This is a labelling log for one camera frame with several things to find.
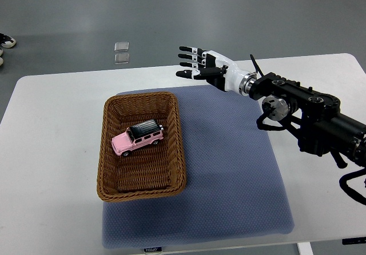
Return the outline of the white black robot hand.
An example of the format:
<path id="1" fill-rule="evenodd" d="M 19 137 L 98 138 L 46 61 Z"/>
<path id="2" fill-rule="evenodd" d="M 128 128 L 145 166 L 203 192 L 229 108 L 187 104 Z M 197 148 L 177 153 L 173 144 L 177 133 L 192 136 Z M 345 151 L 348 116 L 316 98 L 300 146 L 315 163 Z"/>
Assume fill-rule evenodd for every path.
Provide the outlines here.
<path id="1" fill-rule="evenodd" d="M 176 72 L 176 76 L 195 80 L 205 80 L 221 91 L 234 91 L 247 95 L 249 85 L 256 79 L 256 73 L 242 70 L 235 61 L 213 50 L 196 47 L 179 47 L 179 58 L 188 62 L 180 62 L 184 70 Z"/>

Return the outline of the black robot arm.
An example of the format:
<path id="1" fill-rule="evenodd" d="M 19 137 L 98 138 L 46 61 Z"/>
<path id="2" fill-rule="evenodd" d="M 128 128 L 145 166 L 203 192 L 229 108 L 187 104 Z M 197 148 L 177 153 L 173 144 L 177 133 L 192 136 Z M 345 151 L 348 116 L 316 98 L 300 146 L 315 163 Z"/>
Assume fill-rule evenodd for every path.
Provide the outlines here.
<path id="1" fill-rule="evenodd" d="M 297 139 L 300 151 L 319 157 L 330 153 L 340 169 L 348 165 L 344 157 L 360 166 L 342 176 L 339 184 L 350 198 L 365 204 L 365 197 L 348 185 L 365 176 L 365 124 L 343 115 L 337 97 L 274 73 L 247 79 L 243 91 L 253 100 L 262 99 L 258 129 L 287 130 Z"/>

